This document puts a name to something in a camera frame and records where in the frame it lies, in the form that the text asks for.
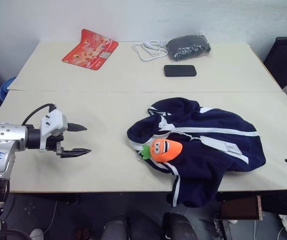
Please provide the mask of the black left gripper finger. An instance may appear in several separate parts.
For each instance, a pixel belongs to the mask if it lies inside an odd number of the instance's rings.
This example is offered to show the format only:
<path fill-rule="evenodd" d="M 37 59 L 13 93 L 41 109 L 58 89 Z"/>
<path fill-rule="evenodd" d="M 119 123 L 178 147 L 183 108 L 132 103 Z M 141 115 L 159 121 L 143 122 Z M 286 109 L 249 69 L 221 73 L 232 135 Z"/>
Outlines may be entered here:
<path fill-rule="evenodd" d="M 86 148 L 73 148 L 72 150 L 62 150 L 60 153 L 61 158 L 76 158 L 90 153 L 91 149 Z"/>
<path fill-rule="evenodd" d="M 67 131 L 68 132 L 81 132 L 81 131 L 86 131 L 87 128 L 76 123 L 67 123 Z"/>

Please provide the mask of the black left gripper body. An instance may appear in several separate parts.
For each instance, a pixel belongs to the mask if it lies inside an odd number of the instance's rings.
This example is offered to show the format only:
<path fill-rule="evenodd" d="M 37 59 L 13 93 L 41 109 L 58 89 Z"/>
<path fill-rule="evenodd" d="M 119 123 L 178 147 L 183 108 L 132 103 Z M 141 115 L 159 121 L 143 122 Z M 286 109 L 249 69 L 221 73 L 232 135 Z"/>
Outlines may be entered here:
<path fill-rule="evenodd" d="M 61 133 L 58 136 L 49 136 L 46 139 L 46 151 L 53 151 L 57 156 L 62 157 L 64 148 L 61 146 L 61 142 L 64 140 L 64 135 Z"/>

